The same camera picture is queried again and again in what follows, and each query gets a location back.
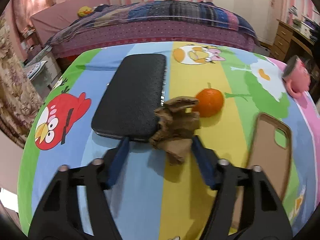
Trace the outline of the brown cardboard scrap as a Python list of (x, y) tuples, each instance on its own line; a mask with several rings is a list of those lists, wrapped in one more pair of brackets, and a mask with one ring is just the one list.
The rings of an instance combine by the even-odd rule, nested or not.
[(182, 164), (191, 151), (192, 138), (200, 128), (200, 114), (189, 112), (198, 103), (195, 97), (179, 96), (163, 103), (154, 113), (159, 129), (149, 139), (153, 148), (166, 152), (170, 163)]

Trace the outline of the tan phone case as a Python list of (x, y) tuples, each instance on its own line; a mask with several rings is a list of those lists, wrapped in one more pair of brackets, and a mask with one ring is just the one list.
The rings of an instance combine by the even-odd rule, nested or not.
[(261, 166), (280, 200), (284, 200), (289, 183), (291, 161), (291, 129), (273, 116), (259, 113), (246, 167)]

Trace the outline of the colourful cartoon bed sheet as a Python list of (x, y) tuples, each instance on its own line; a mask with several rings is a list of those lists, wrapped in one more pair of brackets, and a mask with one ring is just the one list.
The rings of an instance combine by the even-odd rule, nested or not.
[(58, 79), (25, 143), (18, 175), (22, 231), (58, 168), (120, 154), (106, 199), (123, 239), (198, 239), (215, 180), (192, 140), (234, 166), (260, 165), (293, 233), (319, 205), (319, 112), (300, 56), (277, 60), (194, 42), (86, 51)]

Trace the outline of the floral curtain left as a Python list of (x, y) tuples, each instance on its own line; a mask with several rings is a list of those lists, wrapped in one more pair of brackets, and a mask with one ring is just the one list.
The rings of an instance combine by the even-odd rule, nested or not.
[(0, 103), (1, 131), (24, 148), (43, 100), (14, 52), (4, 15), (1, 15)]

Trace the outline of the mandarin orange back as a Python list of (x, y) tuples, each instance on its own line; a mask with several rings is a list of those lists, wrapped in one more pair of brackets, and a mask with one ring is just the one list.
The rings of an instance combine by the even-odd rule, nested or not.
[(207, 86), (196, 94), (195, 98), (198, 103), (192, 108), (192, 111), (198, 112), (201, 118), (210, 118), (218, 114), (224, 106), (223, 94), (212, 88), (211, 83), (207, 83)]

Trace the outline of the black wallet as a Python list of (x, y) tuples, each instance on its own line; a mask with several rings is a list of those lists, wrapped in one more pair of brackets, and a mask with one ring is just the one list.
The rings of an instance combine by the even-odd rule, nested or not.
[(102, 137), (147, 142), (158, 128), (154, 111), (163, 102), (166, 70), (163, 54), (125, 57), (95, 111), (93, 131)]

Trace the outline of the pink cartoon mug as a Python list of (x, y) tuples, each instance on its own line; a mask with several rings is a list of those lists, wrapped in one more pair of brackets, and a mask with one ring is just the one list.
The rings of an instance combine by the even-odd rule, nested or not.
[(286, 91), (294, 99), (300, 98), (304, 92), (309, 91), (310, 74), (304, 62), (297, 55), (291, 57), (287, 62), (282, 79)]

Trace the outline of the bedside cabinet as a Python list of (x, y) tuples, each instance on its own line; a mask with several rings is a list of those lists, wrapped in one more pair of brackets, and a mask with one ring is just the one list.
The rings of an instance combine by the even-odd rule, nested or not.
[(23, 70), (43, 100), (62, 75), (51, 46), (45, 46)]

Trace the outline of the wooden desk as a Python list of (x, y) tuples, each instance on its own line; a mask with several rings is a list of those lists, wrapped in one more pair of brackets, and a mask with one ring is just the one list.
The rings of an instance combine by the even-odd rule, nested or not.
[(285, 22), (279, 19), (277, 21), (278, 29), (270, 57), (284, 63), (287, 63), (294, 55), (302, 58), (311, 76), (310, 95), (314, 102), (317, 102), (319, 99), (319, 64), (313, 58), (313, 42)]

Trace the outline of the white printer on desk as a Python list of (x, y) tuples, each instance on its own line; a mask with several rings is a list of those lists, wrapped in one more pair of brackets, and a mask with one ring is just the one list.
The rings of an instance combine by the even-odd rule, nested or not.
[(294, 29), (299, 31), (306, 38), (310, 39), (310, 37), (314, 36), (319, 31), (319, 25), (306, 16), (302, 16), (302, 20), (298, 18), (294, 18), (292, 20), (292, 26)]

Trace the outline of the yellow duck plush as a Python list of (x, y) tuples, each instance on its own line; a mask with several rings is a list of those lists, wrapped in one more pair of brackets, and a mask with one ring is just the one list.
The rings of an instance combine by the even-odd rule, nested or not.
[(91, 14), (93, 11), (94, 11), (93, 8), (90, 8), (88, 6), (83, 6), (78, 10), (77, 15), (79, 18), (82, 18), (82, 17), (85, 17), (85, 16)]

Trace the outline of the white wardrobe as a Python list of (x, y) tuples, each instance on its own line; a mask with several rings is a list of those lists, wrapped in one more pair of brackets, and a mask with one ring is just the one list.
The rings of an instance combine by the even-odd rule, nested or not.
[(274, 42), (281, 17), (283, 0), (213, 0), (218, 7), (244, 18), (254, 29), (260, 42)]

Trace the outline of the purple bed with quilt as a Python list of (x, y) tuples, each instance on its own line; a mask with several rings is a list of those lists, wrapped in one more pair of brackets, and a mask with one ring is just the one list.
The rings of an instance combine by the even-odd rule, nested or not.
[(56, 57), (101, 45), (148, 41), (194, 41), (253, 51), (258, 38), (241, 16), (212, 2), (152, 1), (98, 6), (51, 36)]

